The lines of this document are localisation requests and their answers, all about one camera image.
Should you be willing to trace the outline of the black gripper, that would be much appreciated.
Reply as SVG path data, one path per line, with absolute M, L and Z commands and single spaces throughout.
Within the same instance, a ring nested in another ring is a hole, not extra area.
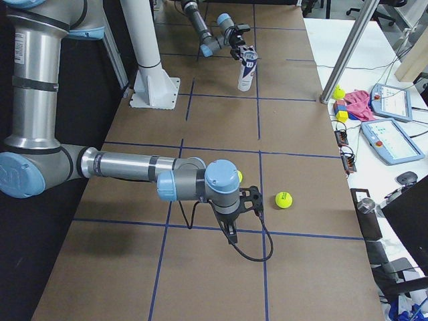
M 237 230 L 236 230 L 236 219 L 239 217 L 240 212 L 236 209 L 234 212 L 224 214 L 220 213 L 215 209 L 215 216 L 220 221 L 222 228 L 225 230 L 225 234 L 230 245 L 237 243 Z
M 242 50 L 240 47 L 245 46 L 246 42 L 242 33 L 232 33 L 230 54 L 234 60 L 242 60 Z

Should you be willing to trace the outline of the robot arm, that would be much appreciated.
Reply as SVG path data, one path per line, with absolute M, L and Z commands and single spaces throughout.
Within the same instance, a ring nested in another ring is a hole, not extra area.
M 254 51 L 253 46 L 247 46 L 243 38 L 245 32 L 250 31 L 247 24 L 235 24 L 227 13 L 217 18 L 221 35 L 216 37 L 211 33 L 199 11 L 199 1 L 181 1 L 181 9 L 188 17 L 199 37 L 199 47 L 204 57 L 210 57 L 224 47 L 230 47 L 230 54 L 234 60 L 242 60 L 247 51 Z
M 232 162 L 104 152 L 56 139 L 62 39 L 102 39 L 103 3 L 7 1 L 6 6 L 15 28 L 15 67 L 13 126 L 1 153 L 1 191 L 24 199 L 79 178 L 152 182 L 162 200 L 210 204 L 228 242 L 236 244 L 235 220 L 245 211 L 245 193 Z

